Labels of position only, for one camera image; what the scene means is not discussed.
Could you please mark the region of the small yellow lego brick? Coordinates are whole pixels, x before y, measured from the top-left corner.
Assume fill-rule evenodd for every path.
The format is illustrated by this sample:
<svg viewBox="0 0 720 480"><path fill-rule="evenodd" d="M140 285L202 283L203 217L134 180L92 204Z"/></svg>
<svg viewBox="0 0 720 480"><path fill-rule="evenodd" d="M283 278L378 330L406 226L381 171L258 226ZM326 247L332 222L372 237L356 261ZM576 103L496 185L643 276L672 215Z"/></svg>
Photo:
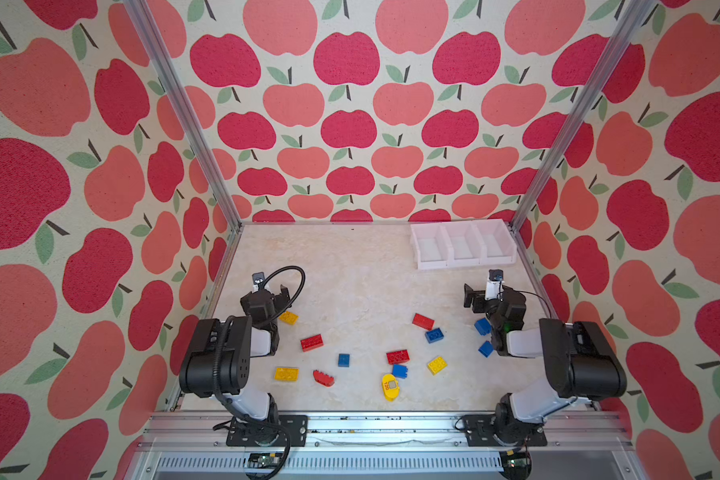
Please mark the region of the small yellow lego brick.
<svg viewBox="0 0 720 480"><path fill-rule="evenodd" d="M288 325L295 325L299 320L299 316L293 312L286 311L279 316L279 320Z"/></svg>

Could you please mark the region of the blue sloped lego brick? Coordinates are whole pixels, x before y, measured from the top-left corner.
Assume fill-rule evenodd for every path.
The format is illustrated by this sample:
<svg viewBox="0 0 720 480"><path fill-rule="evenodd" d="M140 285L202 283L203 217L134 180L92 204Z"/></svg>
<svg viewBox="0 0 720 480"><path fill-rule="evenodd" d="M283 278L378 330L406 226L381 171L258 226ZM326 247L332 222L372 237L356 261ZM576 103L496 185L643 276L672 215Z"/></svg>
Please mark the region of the blue sloped lego brick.
<svg viewBox="0 0 720 480"><path fill-rule="evenodd" d="M485 358L488 358L491 356L491 354L494 352L494 348L490 341L485 341L478 349L481 355L483 355Z"/></svg>

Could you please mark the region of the white three-compartment plastic bin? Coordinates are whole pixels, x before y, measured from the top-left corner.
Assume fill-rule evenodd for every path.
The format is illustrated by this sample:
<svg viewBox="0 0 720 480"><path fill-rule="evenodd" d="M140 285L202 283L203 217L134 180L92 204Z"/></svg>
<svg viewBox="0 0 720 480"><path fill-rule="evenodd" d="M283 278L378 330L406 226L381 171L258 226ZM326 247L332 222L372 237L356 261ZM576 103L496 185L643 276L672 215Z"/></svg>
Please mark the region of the white three-compartment plastic bin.
<svg viewBox="0 0 720 480"><path fill-rule="evenodd" d="M517 245L504 221L484 219L411 225L419 270L511 265Z"/></svg>

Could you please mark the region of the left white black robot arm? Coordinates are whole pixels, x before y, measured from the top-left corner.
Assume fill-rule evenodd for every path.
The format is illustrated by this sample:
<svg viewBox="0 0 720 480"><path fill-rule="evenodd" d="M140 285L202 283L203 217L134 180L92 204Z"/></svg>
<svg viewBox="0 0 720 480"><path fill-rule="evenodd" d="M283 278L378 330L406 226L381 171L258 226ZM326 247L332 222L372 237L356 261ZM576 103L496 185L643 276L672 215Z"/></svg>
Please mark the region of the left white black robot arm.
<svg viewBox="0 0 720 480"><path fill-rule="evenodd" d="M269 275L257 272L252 282L252 290L240 299L240 315L198 322L179 369L179 385L184 394L215 398L241 422L277 425L272 395L248 385L251 360L276 354L278 317L300 296L306 272L288 265Z"/></svg>

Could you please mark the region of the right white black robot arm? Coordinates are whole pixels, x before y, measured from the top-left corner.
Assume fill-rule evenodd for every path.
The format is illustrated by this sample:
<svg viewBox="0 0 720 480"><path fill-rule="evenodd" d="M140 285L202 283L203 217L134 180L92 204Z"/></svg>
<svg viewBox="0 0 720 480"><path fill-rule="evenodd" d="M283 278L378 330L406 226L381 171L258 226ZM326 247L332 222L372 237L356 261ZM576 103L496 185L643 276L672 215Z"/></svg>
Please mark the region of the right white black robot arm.
<svg viewBox="0 0 720 480"><path fill-rule="evenodd" d="M465 285L463 306L482 316L477 324L490 336L491 353L544 363L543 378L497 403L492 429L500 443L520 443L542 429L551 414L580 400L602 401L626 392L624 368L597 323L541 318L536 328L526 329L526 296L504 284L502 270L490 270L482 290Z"/></svg>

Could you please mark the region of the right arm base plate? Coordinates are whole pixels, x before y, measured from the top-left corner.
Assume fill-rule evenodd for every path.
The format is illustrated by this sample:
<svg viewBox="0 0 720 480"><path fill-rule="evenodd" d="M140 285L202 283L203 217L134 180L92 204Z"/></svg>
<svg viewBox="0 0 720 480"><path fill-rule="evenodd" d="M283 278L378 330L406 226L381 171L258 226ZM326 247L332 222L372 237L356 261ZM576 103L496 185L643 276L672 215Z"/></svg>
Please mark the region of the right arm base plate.
<svg viewBox="0 0 720 480"><path fill-rule="evenodd" d="M545 447L548 445L544 427L498 418L495 414L462 416L455 427L465 434L470 447Z"/></svg>

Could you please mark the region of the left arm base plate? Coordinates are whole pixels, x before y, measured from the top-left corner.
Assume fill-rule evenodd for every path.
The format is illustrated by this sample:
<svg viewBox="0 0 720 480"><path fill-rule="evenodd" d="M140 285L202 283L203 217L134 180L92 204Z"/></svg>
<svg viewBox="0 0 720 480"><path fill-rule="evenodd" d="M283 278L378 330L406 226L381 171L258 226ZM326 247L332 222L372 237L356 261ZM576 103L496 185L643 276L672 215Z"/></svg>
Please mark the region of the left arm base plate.
<svg viewBox="0 0 720 480"><path fill-rule="evenodd" d="M308 431L307 415L281 415L277 426L266 422L258 425L235 420L229 427L226 445L229 447L304 447Z"/></svg>

